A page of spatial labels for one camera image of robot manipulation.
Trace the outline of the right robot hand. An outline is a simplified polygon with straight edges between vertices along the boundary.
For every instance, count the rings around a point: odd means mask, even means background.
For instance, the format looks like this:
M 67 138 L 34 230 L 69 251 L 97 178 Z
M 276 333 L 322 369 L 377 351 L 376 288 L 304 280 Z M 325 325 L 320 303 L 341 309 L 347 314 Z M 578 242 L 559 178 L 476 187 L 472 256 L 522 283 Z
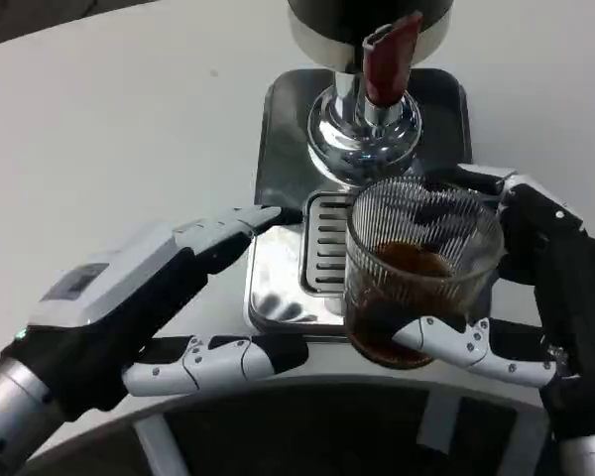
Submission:
M 425 311 L 393 331 L 393 341 L 474 374 L 539 389 L 555 440 L 595 447 L 595 238 L 582 219 L 539 183 L 505 170 L 458 165 L 394 181 L 430 200 L 413 214 L 420 224 L 452 209 L 460 196 L 494 204 L 506 249 L 498 273 L 533 287 L 541 325 L 485 318 L 457 332 Z

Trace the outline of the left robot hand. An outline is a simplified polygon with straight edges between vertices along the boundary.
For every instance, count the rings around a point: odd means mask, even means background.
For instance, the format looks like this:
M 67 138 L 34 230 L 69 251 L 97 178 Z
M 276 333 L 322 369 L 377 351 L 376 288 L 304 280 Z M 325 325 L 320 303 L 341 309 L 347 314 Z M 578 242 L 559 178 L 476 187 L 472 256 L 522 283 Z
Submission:
M 36 378 L 35 396 L 74 421 L 125 397 L 190 395 L 301 365 L 298 336 L 161 337 L 161 329 L 272 227 L 297 209 L 233 208 L 179 228 L 158 223 L 66 273 L 37 303 L 2 357 Z

